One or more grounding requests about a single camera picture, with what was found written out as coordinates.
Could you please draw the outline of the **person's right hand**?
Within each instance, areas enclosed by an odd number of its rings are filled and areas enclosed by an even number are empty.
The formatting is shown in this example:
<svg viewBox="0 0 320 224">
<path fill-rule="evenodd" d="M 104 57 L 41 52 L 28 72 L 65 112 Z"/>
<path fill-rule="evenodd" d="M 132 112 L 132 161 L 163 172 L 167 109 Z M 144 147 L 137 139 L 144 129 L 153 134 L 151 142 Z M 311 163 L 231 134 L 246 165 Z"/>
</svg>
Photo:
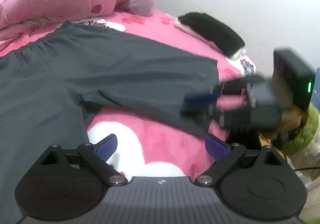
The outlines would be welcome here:
<svg viewBox="0 0 320 224">
<path fill-rule="evenodd" d="M 280 125 L 275 130 L 259 132 L 261 146 L 270 145 L 279 150 L 295 138 L 308 119 L 308 113 L 295 105 L 281 115 Z"/>
</svg>

